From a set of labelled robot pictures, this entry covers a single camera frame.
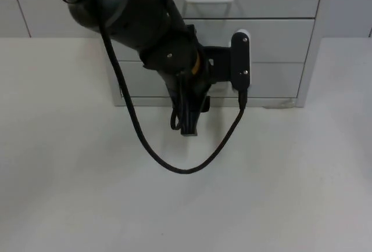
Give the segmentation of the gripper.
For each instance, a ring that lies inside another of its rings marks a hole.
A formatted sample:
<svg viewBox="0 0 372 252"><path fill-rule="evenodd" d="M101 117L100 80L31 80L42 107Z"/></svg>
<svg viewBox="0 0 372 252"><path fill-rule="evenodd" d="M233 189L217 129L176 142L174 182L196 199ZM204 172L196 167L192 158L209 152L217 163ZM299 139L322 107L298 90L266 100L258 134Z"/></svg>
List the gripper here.
<svg viewBox="0 0 372 252"><path fill-rule="evenodd" d="M176 74L159 73L170 95L173 112L182 111L182 136L198 135L199 116L210 110L209 91L212 85L230 80L230 64L228 47L202 46L193 69Z"/></svg>

